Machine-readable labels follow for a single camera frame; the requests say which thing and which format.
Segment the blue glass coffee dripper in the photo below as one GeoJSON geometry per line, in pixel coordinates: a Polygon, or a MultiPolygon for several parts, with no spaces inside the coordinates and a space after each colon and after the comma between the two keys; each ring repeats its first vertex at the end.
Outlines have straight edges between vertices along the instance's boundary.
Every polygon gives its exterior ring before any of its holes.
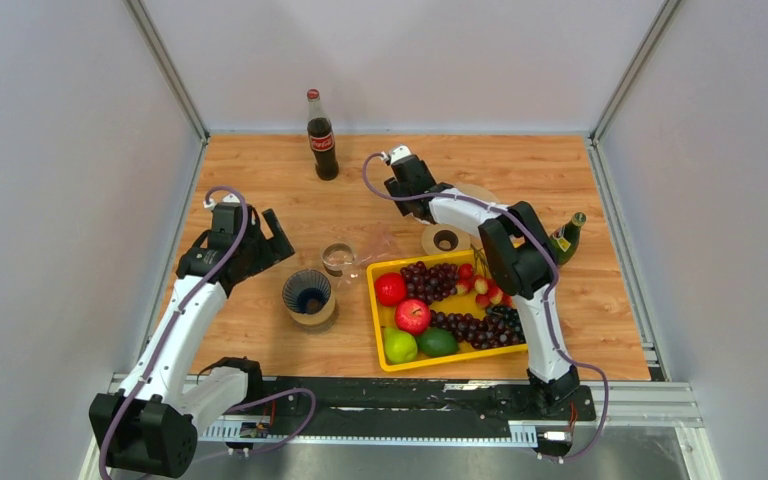
{"type": "Polygon", "coordinates": [[[328,277],[313,269],[293,273],[282,288],[284,305],[295,314],[312,315],[322,311],[331,295],[328,277]]]}

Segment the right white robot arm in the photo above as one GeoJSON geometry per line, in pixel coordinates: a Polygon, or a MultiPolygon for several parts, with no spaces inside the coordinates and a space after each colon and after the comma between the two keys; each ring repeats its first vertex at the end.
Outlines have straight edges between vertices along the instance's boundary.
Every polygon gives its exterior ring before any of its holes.
{"type": "Polygon", "coordinates": [[[379,156],[392,176],[385,180],[384,192],[368,184],[373,193],[394,201],[404,215],[479,237],[491,277],[512,297],[519,315],[528,346],[532,406],[544,417],[561,414],[580,378],[557,312],[557,260],[534,208],[523,201],[508,206],[480,200],[438,182],[426,163],[406,148],[379,156]]]}

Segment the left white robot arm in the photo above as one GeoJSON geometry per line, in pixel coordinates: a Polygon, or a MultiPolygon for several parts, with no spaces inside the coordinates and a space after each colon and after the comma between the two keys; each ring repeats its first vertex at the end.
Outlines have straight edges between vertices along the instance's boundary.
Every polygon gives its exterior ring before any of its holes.
{"type": "Polygon", "coordinates": [[[295,250],[274,211],[227,198],[207,205],[212,214],[180,258],[173,294],[154,335],[131,372],[113,393],[99,393],[89,408],[99,470],[113,469],[170,478],[192,463],[199,436],[234,406],[257,412],[266,388],[248,372],[220,366],[191,390],[191,364],[209,325],[234,288],[295,250]]]}

